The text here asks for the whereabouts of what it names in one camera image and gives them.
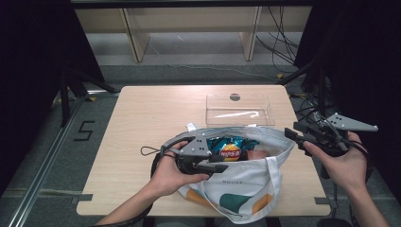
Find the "bag strap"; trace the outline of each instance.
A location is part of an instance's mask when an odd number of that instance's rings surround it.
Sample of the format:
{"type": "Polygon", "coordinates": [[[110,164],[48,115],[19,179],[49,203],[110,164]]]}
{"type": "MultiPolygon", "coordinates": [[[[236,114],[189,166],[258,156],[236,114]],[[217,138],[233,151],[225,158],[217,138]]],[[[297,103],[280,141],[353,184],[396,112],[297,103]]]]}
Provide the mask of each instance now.
{"type": "Polygon", "coordinates": [[[218,207],[216,207],[215,203],[213,203],[209,200],[209,198],[206,196],[206,193],[204,191],[203,182],[200,182],[199,190],[200,190],[202,196],[209,202],[209,204],[213,208],[215,208],[215,210],[217,210],[223,216],[227,217],[234,224],[246,224],[246,223],[250,223],[250,222],[254,222],[259,219],[262,219],[275,207],[275,204],[277,203],[278,197],[280,194],[281,181],[282,181],[281,172],[280,172],[280,170],[278,168],[278,164],[277,164],[277,158],[276,157],[268,157],[268,158],[266,158],[266,161],[268,164],[271,185],[273,188],[272,200],[271,200],[271,202],[269,202],[269,204],[265,208],[263,208],[262,210],[255,213],[252,217],[249,217],[247,219],[238,220],[238,217],[240,217],[238,214],[233,214],[230,211],[220,210],[220,209],[218,209],[218,207]]]}

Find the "hand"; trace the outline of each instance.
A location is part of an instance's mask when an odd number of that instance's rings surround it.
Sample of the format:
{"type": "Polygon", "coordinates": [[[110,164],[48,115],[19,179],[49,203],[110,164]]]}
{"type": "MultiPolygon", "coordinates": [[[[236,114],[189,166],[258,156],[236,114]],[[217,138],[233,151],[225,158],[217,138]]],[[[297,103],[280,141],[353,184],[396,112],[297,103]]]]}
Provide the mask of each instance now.
{"type": "MultiPolygon", "coordinates": [[[[180,149],[185,146],[187,142],[182,141],[173,146],[173,148],[180,149]]],[[[168,151],[166,154],[175,156],[175,153],[168,151]]],[[[154,190],[155,194],[159,197],[167,196],[176,192],[180,187],[189,183],[198,183],[209,179],[207,174],[183,174],[175,163],[175,160],[169,156],[163,156],[157,165],[153,177],[148,183],[148,187],[154,190]]]]}
{"type": "MultiPolygon", "coordinates": [[[[359,136],[352,132],[348,132],[348,140],[360,143],[359,136]]],[[[344,155],[334,158],[309,142],[304,142],[304,147],[322,161],[333,182],[346,191],[366,187],[367,160],[356,148],[351,147],[344,155]]]]}

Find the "clear plastic box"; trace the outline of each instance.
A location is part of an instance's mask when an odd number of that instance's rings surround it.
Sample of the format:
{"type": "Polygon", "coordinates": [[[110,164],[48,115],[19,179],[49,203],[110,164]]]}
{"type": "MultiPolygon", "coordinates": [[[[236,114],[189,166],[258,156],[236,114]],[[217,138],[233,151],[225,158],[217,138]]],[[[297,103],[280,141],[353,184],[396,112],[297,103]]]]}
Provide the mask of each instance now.
{"type": "Polygon", "coordinates": [[[206,98],[206,125],[246,126],[274,125],[267,96],[239,94],[209,95],[206,98]]]}

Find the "person's left hand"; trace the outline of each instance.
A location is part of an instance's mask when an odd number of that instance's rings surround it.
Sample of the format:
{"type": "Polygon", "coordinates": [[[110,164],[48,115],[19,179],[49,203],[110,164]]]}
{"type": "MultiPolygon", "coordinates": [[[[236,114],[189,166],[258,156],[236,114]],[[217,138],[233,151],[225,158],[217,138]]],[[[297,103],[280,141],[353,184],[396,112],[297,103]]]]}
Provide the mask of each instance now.
{"type": "MultiPolygon", "coordinates": [[[[180,149],[185,146],[187,142],[183,141],[173,146],[173,148],[180,149]]],[[[172,151],[166,154],[175,156],[172,151]]],[[[167,196],[176,192],[180,187],[189,183],[198,183],[209,179],[207,174],[183,174],[178,168],[175,160],[169,156],[163,156],[157,165],[153,177],[150,179],[148,186],[156,193],[157,196],[167,196]]]]}

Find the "wooden table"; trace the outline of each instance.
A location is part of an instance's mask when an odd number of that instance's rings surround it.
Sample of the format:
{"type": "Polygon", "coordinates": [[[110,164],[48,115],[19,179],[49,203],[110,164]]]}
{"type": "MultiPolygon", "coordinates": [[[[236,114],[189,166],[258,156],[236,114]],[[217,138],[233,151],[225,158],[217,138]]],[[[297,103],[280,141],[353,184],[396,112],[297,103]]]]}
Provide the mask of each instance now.
{"type": "MultiPolygon", "coordinates": [[[[186,131],[194,123],[206,128],[206,97],[268,96],[274,128],[292,128],[295,113],[286,89],[280,85],[190,85],[131,86],[121,91],[109,126],[104,134],[83,194],[93,194],[91,201],[80,201],[80,215],[107,215],[135,194],[149,180],[153,155],[142,156],[140,148],[159,148],[166,140],[186,131]]],[[[312,160],[294,148],[281,166],[282,191],[270,216],[325,216],[326,204],[316,204],[315,197],[325,197],[312,160]]],[[[186,201],[179,193],[156,201],[150,216],[219,217],[214,209],[186,201]]]]}

